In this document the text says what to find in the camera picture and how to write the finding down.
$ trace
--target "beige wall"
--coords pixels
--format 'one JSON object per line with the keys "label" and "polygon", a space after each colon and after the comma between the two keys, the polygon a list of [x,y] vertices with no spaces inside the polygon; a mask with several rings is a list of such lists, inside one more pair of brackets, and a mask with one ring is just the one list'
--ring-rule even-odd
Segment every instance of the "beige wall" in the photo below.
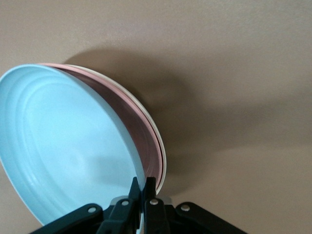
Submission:
{"label": "beige wall", "polygon": [[[312,1],[0,2],[0,72],[98,70],[146,103],[162,195],[255,234],[312,232]],[[39,227],[0,169],[0,233]]]}

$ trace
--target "stack of plates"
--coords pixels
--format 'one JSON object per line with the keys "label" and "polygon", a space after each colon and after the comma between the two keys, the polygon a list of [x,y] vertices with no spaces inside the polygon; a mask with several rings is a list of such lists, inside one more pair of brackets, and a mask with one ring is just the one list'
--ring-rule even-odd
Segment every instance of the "stack of plates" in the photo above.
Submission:
{"label": "stack of plates", "polygon": [[29,210],[47,224],[87,203],[104,209],[166,171],[155,123],[125,88],[87,68],[26,64],[0,79],[0,158]]}

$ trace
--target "pink plate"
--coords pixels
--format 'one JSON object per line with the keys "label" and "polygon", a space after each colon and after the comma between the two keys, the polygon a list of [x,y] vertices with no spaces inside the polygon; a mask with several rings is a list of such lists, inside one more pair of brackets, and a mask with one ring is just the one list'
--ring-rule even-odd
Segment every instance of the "pink plate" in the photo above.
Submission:
{"label": "pink plate", "polygon": [[142,104],[124,87],[93,70],[65,64],[44,63],[80,79],[99,93],[118,114],[139,153],[145,177],[156,178],[160,191],[166,174],[166,155],[159,131]]}

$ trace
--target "metal screw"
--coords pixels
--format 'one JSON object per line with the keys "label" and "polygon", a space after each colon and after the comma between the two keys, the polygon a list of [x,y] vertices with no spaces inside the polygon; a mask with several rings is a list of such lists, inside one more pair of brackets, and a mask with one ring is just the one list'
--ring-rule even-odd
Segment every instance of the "metal screw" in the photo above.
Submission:
{"label": "metal screw", "polygon": [[184,205],[181,206],[181,210],[183,210],[183,211],[189,211],[190,209],[191,208],[187,204],[184,204]]}
{"label": "metal screw", "polygon": [[123,201],[121,204],[122,204],[123,206],[127,206],[127,205],[129,205],[129,201],[125,200],[125,201]]}
{"label": "metal screw", "polygon": [[152,200],[150,200],[150,204],[151,205],[157,205],[158,204],[158,200],[157,199],[152,199]]}
{"label": "metal screw", "polygon": [[88,209],[88,212],[89,213],[93,213],[94,211],[96,211],[97,209],[95,207],[91,207]]}

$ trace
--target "light blue plate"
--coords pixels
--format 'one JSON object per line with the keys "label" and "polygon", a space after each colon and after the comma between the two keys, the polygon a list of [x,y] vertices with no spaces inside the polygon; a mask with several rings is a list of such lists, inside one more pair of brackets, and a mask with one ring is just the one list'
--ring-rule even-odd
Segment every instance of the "light blue plate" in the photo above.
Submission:
{"label": "light blue plate", "polygon": [[29,210],[47,224],[87,203],[104,209],[144,172],[124,124],[93,89],[26,64],[0,79],[0,158]]}

